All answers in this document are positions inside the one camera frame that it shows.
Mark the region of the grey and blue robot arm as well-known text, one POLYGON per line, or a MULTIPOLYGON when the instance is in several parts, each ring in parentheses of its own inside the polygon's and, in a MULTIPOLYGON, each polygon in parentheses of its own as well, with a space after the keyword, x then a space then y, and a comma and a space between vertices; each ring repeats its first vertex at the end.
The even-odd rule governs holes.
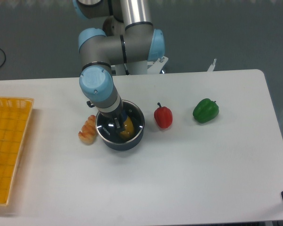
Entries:
POLYGON ((153 27, 147 0, 74 0, 73 5, 83 18, 112 16, 124 25, 121 34, 107 36, 102 29, 89 28, 78 37, 82 92, 114 122, 117 132, 124 131, 123 101, 111 67, 161 59, 165 54, 163 33, 153 27))

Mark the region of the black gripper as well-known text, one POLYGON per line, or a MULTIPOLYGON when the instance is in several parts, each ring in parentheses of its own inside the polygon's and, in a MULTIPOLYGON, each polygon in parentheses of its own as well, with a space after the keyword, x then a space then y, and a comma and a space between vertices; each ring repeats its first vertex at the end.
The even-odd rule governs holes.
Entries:
POLYGON ((126 120, 126 113, 124 111, 123 105, 118 105, 115 107, 109 108, 99 108, 98 111, 106 118, 110 118, 114 120, 115 130, 116 131, 124 131, 124 123, 126 120))

